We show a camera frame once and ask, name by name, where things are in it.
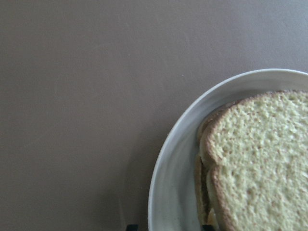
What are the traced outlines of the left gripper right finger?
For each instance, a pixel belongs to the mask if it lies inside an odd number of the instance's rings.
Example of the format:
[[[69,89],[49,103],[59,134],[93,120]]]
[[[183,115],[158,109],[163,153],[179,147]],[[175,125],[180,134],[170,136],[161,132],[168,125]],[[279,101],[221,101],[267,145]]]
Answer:
[[[203,231],[214,231],[214,227],[212,225],[203,225]]]

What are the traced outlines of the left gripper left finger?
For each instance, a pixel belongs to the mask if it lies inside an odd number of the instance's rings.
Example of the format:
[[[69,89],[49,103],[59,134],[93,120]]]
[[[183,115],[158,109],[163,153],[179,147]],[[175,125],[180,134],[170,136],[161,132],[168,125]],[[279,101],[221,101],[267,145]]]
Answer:
[[[129,224],[129,225],[127,225],[126,231],[138,231],[138,224]]]

